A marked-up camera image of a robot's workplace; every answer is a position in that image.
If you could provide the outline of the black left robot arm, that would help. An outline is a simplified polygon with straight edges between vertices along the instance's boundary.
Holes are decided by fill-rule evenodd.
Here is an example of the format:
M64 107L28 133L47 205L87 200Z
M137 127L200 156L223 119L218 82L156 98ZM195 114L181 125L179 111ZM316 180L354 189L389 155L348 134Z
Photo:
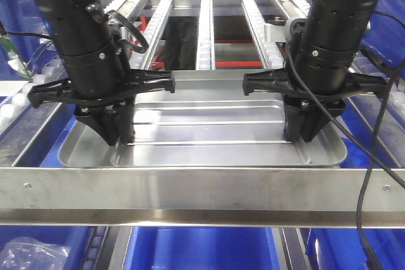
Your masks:
M132 69L127 49L144 54L149 44L121 13L103 10L100 0L34 1L67 77L34 86L31 105L73 104L76 119L108 145L131 143L135 96L173 92L173 73Z

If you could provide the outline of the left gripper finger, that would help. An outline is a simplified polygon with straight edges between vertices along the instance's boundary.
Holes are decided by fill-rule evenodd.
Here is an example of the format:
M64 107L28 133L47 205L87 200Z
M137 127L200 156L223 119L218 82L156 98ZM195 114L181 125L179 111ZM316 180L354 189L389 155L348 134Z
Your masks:
M76 120L93 129L109 146L116 144L118 132L111 114L104 107L75 108Z
M134 105L130 104L116 104L113 108L113 123L118 134L118 138L123 144L130 144L133 142L133 117Z

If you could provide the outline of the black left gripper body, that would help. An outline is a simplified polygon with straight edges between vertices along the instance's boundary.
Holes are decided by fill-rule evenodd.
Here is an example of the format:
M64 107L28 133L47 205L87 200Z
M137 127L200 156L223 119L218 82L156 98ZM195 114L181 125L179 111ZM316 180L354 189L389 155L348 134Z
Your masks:
M62 102L81 107L101 107L114 104L140 93L165 90L175 91L175 77L171 71L135 70L125 74L123 80L111 92L102 89L100 92L86 96L74 88L69 78L34 85L27 94L34 108L43 103Z

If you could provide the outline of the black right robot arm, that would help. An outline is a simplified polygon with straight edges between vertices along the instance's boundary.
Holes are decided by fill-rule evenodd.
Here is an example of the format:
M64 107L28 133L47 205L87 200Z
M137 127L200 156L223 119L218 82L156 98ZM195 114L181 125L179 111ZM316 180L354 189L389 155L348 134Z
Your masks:
M245 95L257 90L283 95L284 137L310 142L330 119L315 104L318 99L334 117L340 116L345 97L387 88L382 77L349 72L366 26L378 0L311 0L299 28L290 26L292 39L285 68L244 75Z

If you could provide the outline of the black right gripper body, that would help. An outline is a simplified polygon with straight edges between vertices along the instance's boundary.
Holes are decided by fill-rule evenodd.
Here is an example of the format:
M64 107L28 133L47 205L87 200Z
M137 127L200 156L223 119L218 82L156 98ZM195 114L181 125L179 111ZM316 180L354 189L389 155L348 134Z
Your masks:
M346 73L343 83L338 87L326 81L310 83L305 90L296 77L285 69L264 70L257 73L246 73L242 88L244 95L255 91L276 92L287 97L313 101L314 95L320 102L331 103L346 97L361 94L375 94L382 98L386 93L388 82L382 78L361 73Z

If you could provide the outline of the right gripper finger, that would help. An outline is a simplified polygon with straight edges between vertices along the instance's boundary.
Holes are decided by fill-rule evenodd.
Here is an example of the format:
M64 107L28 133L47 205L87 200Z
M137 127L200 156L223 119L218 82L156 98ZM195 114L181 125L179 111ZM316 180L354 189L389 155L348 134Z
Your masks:
M286 141L296 141L301 136L304 123L304 109L300 99L284 99L285 126L284 136Z
M317 106L304 111L304 122L301 127L301 137L305 142L311 142L331 119Z

